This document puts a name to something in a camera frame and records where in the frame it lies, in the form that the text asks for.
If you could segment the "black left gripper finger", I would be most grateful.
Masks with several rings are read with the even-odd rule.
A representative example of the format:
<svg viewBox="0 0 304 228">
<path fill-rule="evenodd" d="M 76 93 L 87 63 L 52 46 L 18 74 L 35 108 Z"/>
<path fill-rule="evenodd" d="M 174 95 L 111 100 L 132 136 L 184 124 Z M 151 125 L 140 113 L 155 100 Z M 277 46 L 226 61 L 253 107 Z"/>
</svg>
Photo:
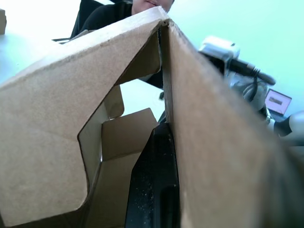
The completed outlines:
<svg viewBox="0 0 304 228">
<path fill-rule="evenodd" d="M 174 138 L 167 123 L 152 130 L 130 180 L 126 228 L 180 227 L 180 186 Z"/>
</svg>

